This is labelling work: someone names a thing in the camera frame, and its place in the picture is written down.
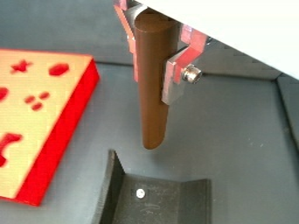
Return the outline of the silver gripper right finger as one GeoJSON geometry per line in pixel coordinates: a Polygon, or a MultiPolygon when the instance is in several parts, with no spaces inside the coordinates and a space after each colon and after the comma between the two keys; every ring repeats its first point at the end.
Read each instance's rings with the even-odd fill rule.
{"type": "Polygon", "coordinates": [[[187,45],[166,62],[163,78],[163,102],[171,105],[183,95],[186,83],[195,83],[202,77],[202,70],[193,64],[205,51],[209,36],[182,26],[181,40],[187,45]]]}

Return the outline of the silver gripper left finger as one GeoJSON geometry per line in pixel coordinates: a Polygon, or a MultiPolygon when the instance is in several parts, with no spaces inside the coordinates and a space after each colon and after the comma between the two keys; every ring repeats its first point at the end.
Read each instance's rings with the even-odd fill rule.
{"type": "Polygon", "coordinates": [[[126,31],[128,51],[134,59],[134,78],[138,81],[135,19],[139,6],[134,4],[134,0],[114,0],[114,7],[126,31]]]}

